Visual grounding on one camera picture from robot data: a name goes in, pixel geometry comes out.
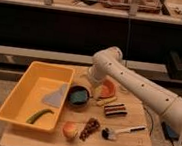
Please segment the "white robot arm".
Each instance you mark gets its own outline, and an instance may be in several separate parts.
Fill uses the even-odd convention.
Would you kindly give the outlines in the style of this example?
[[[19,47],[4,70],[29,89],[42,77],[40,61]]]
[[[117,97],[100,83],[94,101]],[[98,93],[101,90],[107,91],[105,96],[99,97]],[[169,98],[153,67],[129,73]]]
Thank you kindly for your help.
[[[122,51],[116,46],[97,51],[87,73],[91,84],[99,86],[105,77],[114,78],[162,117],[179,134],[177,146],[182,146],[182,97],[126,68],[122,58]]]

